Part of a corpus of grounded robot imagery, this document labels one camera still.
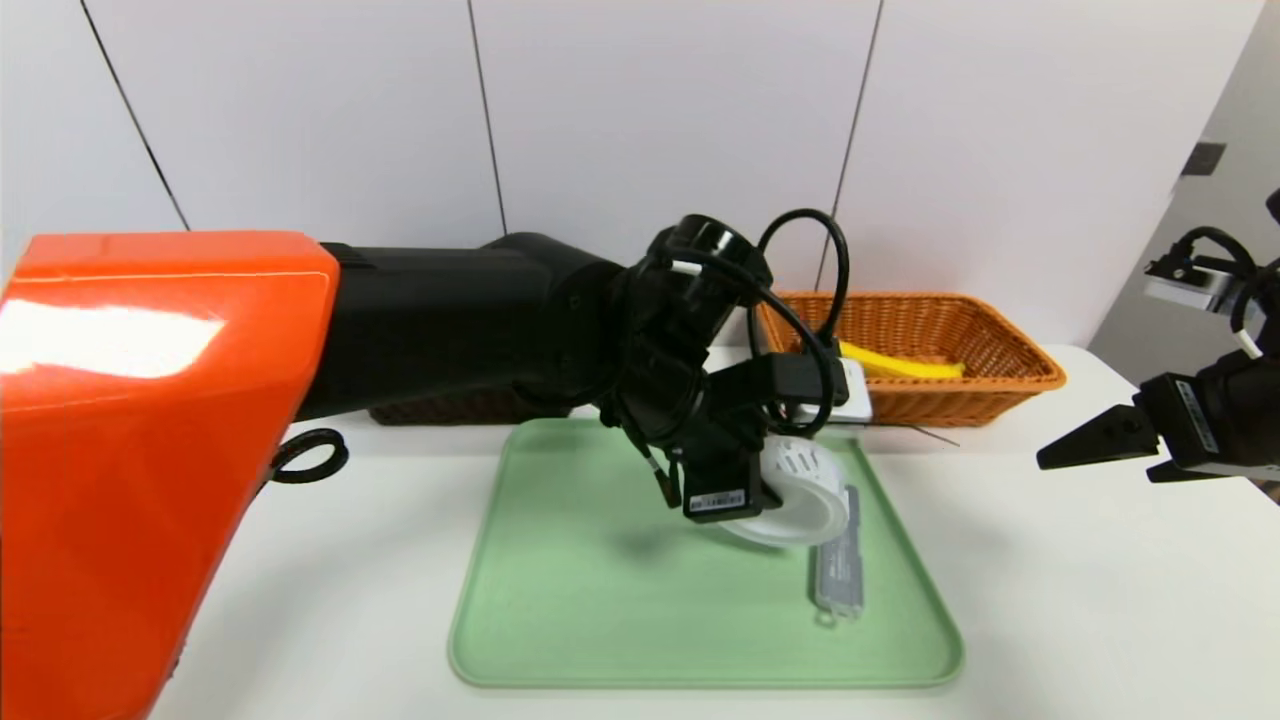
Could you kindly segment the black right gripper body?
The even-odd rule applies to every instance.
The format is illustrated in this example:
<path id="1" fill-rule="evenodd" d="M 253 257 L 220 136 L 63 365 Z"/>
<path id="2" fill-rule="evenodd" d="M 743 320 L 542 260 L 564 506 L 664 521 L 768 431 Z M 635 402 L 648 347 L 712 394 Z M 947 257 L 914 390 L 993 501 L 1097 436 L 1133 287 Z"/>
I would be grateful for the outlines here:
<path id="1" fill-rule="evenodd" d="M 1198 479 L 1279 478 L 1277 355 L 1220 357 L 1194 375 L 1166 373 L 1140 384 L 1138 405 L 1169 461 Z"/>

